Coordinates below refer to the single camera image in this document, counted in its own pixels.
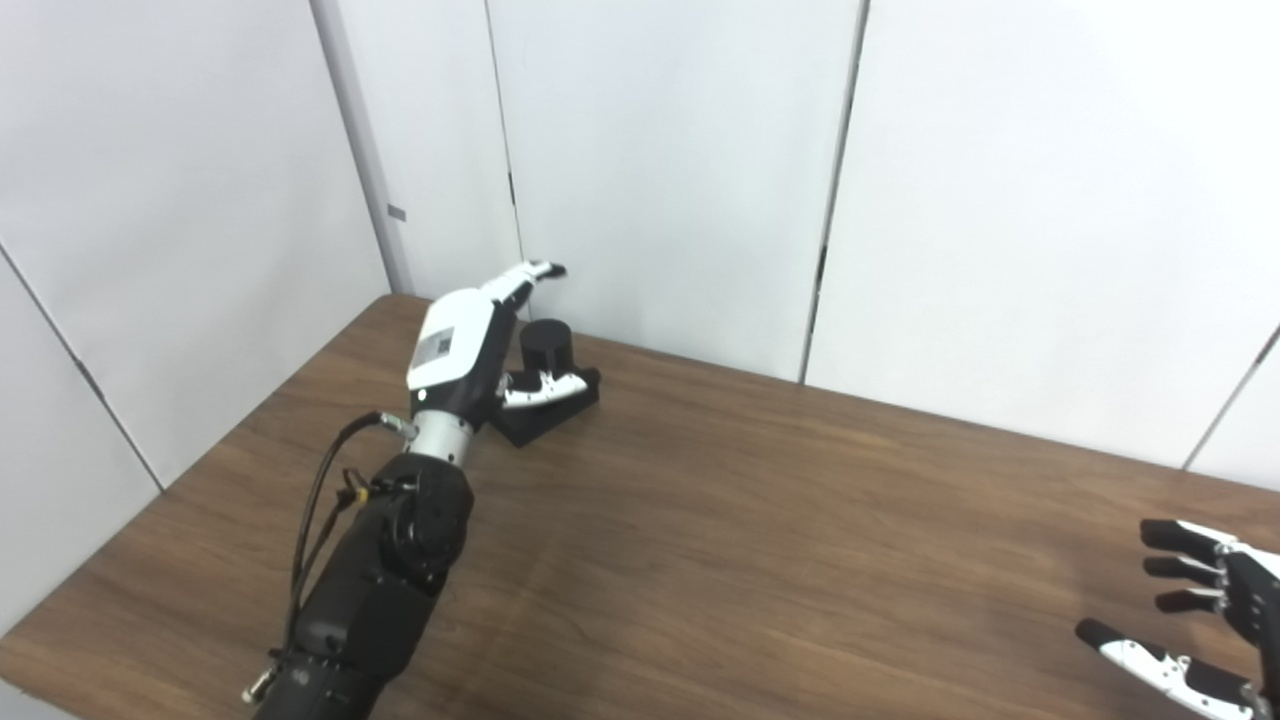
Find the robotic hand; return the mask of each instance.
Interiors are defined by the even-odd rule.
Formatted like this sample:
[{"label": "robotic hand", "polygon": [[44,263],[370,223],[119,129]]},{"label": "robotic hand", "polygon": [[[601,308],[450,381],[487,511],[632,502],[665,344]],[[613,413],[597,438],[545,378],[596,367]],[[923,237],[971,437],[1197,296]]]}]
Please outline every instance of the robotic hand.
[{"label": "robotic hand", "polygon": [[[329,447],[303,510],[294,548],[284,639],[243,700],[256,720],[365,720],[388,682],[408,666],[449,568],[466,541],[475,503],[462,462],[472,436],[493,423],[517,446],[595,402],[600,374],[572,363],[568,325],[530,323],[521,333],[525,370],[503,369],[516,313],[550,263],[525,263],[477,288],[435,301],[407,374],[412,423],[370,413]],[[316,500],[343,442],[364,428],[398,433],[406,448],[371,482],[344,474],[310,553]],[[312,564],[339,512],[362,507],[303,600]]]},{"label": "robotic hand", "polygon": [[1129,638],[1087,618],[1075,634],[1103,657],[1174,702],[1219,720],[1271,719],[1280,700],[1280,555],[1249,547],[1234,536],[1183,520],[1143,520],[1142,542],[1179,552],[1148,557],[1143,570],[1202,588],[1156,596],[1161,612],[1216,612],[1262,656],[1262,684],[1164,647]]}]

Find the black cable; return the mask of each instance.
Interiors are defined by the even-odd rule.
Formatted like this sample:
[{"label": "black cable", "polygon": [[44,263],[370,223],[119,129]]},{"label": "black cable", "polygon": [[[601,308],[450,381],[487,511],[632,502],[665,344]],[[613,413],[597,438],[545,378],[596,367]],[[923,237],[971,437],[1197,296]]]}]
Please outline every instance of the black cable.
[{"label": "black cable", "polygon": [[356,501],[355,493],[347,495],[339,491],[338,503],[333,506],[333,509],[329,511],[329,516],[325,518],[324,524],[320,525],[320,532],[316,534],[316,542],[314,546],[311,546],[311,552],[307,553],[307,559],[302,564],[301,582],[293,587],[293,593],[294,593],[293,605],[296,607],[302,606],[302,589],[306,587],[307,578],[311,577],[311,568],[315,566],[316,557],[320,556],[320,548],[323,548],[324,543],[329,541],[329,534],[333,533],[333,527],[338,523],[338,515],[342,515],[342,511],[351,507],[351,505],[355,501]]},{"label": "black cable", "polygon": [[[352,436],[365,428],[381,424],[381,413],[366,413],[351,423],[347,423],[347,427],[338,432],[338,437],[334,438],[329,450],[324,454],[324,459],[320,460],[320,466],[316,469],[315,480],[311,482],[311,492],[307,495],[307,503],[302,510],[302,524],[298,528],[298,539],[293,546],[293,565],[289,574],[289,607],[284,619],[284,642],[280,646],[280,650],[284,653],[293,650],[293,625],[298,616],[302,588],[306,585],[303,556],[306,555],[307,536],[311,533],[311,521],[315,519],[316,502],[320,500],[320,489],[324,487],[325,475],[329,474],[329,466],[333,465],[333,460],[338,456],[338,451],[342,450],[342,446],[346,445]],[[334,507],[334,512],[330,515],[332,521],[337,521],[338,512],[340,512],[340,510]],[[333,523],[330,520],[325,521],[329,532],[333,530]],[[323,544],[323,538],[326,538],[329,532],[321,528],[321,536],[316,538],[320,542],[317,542],[316,547],[312,550],[311,562],[315,562],[315,555],[319,552],[319,546]],[[306,564],[306,573],[310,573],[311,562]]]},{"label": "black cable", "polygon": [[342,469],[342,482],[347,483],[347,487],[355,491],[357,487],[369,489],[369,480],[360,474],[360,470],[355,468]]}]

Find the cable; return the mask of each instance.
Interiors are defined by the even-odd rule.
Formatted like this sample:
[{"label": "cable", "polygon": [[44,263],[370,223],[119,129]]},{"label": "cable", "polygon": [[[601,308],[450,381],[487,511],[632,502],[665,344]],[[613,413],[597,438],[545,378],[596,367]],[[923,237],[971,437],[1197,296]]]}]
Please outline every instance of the cable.
[{"label": "cable", "polygon": [[280,644],[280,651],[285,655],[293,650],[293,625],[297,621],[302,588],[306,585],[306,575],[310,573],[311,565],[315,562],[315,555],[319,552],[319,546],[323,544],[324,539],[328,538],[329,532],[333,530],[333,523],[337,521],[338,512],[340,512],[340,510],[335,506],[329,520],[325,521],[325,527],[321,528],[320,536],[316,537],[317,543],[316,547],[312,548],[310,561],[303,564],[307,548],[307,536],[311,533],[311,520],[315,519],[316,502],[320,500],[320,489],[324,487],[325,475],[329,474],[329,466],[333,465],[333,460],[338,456],[338,451],[342,450],[342,446],[360,430],[383,424],[383,418],[384,415],[381,413],[366,413],[351,423],[347,423],[347,427],[338,432],[338,437],[334,438],[329,450],[325,452],[324,459],[320,460],[320,466],[316,469],[316,477],[311,482],[311,492],[307,495],[307,503],[302,510],[302,524],[298,528],[298,539],[293,546],[293,565],[289,577],[289,607],[284,618],[284,642]]},{"label": "cable", "polygon": [[360,474],[360,470],[355,468],[342,469],[342,482],[347,483],[347,488],[352,492],[356,492],[357,488],[369,489],[370,487],[369,480],[366,480],[365,477]]}]

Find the wooden table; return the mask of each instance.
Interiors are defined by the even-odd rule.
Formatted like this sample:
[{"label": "wooden table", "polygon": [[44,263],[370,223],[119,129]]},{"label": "wooden table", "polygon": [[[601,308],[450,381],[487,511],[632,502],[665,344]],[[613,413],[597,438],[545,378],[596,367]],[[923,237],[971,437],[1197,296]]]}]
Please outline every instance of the wooden table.
[{"label": "wooden table", "polygon": [[[0,642],[86,720],[242,719],[321,452],[403,411],[425,304],[375,302]],[[481,433],[467,548],[376,719],[1175,717],[1073,635],[1164,618],[1143,516],[1280,547],[1280,495],[591,338],[603,398],[525,450]],[[376,433],[343,464],[376,469]]]}]

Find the white wall panel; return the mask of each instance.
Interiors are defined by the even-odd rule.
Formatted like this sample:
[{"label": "white wall panel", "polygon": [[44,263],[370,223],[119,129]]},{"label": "white wall panel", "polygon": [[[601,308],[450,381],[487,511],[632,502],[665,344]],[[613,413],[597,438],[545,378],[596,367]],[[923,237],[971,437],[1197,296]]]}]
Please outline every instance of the white wall panel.
[{"label": "white wall panel", "polygon": [[157,489],[4,259],[0,398],[3,635]]},{"label": "white wall panel", "polygon": [[534,316],[796,379],[855,0],[490,0]]},{"label": "white wall panel", "polygon": [[439,297],[520,263],[484,3],[321,0],[393,277]]},{"label": "white wall panel", "polygon": [[1280,489],[1280,355],[1275,348],[1240,389],[1190,469]]},{"label": "white wall panel", "polygon": [[809,382],[1181,465],[1280,306],[1280,5],[873,5]]},{"label": "white wall panel", "polygon": [[5,5],[0,232],[164,482],[387,290],[305,3]]}]

